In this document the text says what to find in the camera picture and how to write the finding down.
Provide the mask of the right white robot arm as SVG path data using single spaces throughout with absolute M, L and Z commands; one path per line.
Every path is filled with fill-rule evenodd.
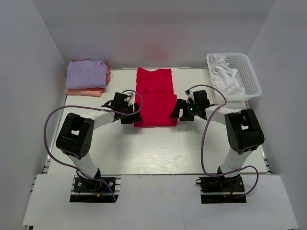
M 194 121 L 198 116 L 208 123 L 225 125 L 230 146 L 226 159 L 216 173 L 206 173 L 197 180 L 204 193 L 235 191 L 241 182 L 240 172 L 248 156 L 264 143 L 264 134 L 252 109 L 234 111 L 210 103 L 205 90 L 186 91 L 188 99 L 178 99 L 170 118 L 180 121 Z

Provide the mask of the red t-shirt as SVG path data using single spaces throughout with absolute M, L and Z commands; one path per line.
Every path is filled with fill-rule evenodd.
M 154 71 L 137 69 L 135 102 L 143 104 L 141 109 L 142 122 L 135 127 L 175 127 L 177 119 L 170 119 L 177 96 L 174 94 L 172 70 L 158 69 Z

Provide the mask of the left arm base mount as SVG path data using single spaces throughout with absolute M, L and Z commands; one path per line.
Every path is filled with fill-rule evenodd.
M 101 179 L 108 183 L 111 188 L 115 199 L 118 199 L 120 193 L 120 176 L 101 176 Z M 98 181 L 89 181 L 88 179 L 81 178 L 77 175 L 74 176 L 70 203 L 115 203 L 108 187 Z

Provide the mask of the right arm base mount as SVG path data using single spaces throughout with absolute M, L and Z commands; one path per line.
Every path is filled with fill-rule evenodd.
M 200 187 L 202 204 L 246 203 L 245 188 L 240 175 L 233 178 L 200 177 L 195 181 Z

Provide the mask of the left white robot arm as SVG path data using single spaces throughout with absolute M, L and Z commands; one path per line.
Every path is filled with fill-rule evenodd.
M 66 116 L 56 147 L 70 158 L 77 175 L 90 191 L 99 190 L 103 184 L 100 170 L 89 153 L 94 130 L 116 121 L 124 125 L 141 122 L 141 109 L 142 97 L 135 91 L 126 90 L 115 93 L 112 100 L 91 112 Z

